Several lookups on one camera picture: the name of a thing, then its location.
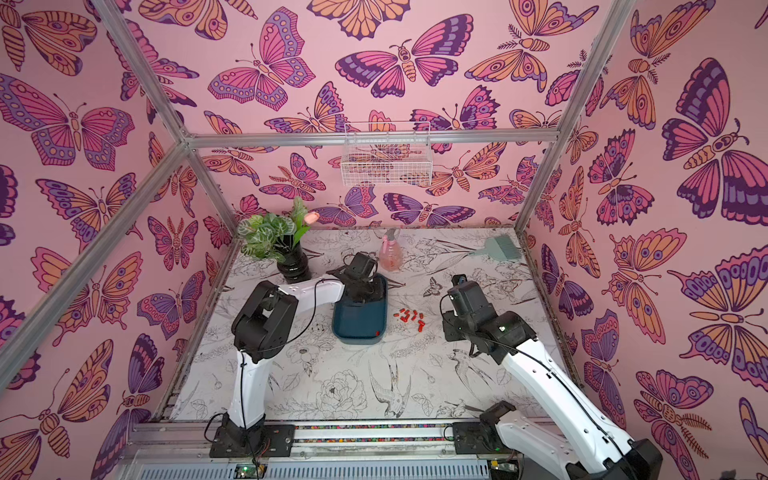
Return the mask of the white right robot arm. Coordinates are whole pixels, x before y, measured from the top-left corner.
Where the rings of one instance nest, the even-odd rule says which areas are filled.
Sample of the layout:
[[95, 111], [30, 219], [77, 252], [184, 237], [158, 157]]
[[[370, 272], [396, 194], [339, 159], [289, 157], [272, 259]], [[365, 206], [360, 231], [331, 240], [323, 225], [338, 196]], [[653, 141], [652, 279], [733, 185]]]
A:
[[447, 341], [466, 340], [473, 356], [487, 355], [518, 380], [559, 428], [558, 434], [500, 401], [481, 421], [508, 449], [533, 460], [558, 479], [656, 479], [663, 457], [648, 439], [633, 439], [573, 383], [536, 332], [517, 313], [496, 312], [481, 286], [453, 277], [443, 311]]

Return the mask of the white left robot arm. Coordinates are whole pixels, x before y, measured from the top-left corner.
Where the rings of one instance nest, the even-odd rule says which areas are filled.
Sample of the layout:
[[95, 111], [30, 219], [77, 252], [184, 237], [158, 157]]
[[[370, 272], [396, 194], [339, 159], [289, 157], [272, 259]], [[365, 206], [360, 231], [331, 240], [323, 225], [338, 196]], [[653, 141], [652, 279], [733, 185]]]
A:
[[291, 333], [295, 317], [333, 307], [332, 332], [352, 345], [372, 345], [386, 331], [388, 280], [376, 259], [363, 252], [317, 279], [254, 288], [231, 331], [237, 351], [235, 385], [227, 419], [250, 430], [265, 418], [265, 395], [272, 359], [300, 335]]

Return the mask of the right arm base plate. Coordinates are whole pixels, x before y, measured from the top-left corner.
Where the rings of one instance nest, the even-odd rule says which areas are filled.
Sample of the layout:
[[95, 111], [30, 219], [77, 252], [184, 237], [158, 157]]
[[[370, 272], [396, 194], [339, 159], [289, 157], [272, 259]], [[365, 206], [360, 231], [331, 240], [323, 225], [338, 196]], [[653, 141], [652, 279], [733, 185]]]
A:
[[491, 455], [511, 453], [511, 450], [498, 437], [496, 430], [485, 423], [479, 421], [454, 422], [451, 425], [451, 430], [451, 438], [453, 439], [454, 450], [457, 454]]

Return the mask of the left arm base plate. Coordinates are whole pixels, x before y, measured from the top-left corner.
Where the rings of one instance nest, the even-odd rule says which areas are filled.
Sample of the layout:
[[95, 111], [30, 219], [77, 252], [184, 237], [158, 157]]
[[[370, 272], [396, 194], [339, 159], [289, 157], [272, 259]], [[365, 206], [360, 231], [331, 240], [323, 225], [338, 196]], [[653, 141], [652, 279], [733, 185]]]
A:
[[291, 455], [296, 426], [258, 422], [243, 429], [225, 420], [215, 432], [209, 451], [214, 459], [284, 458]]

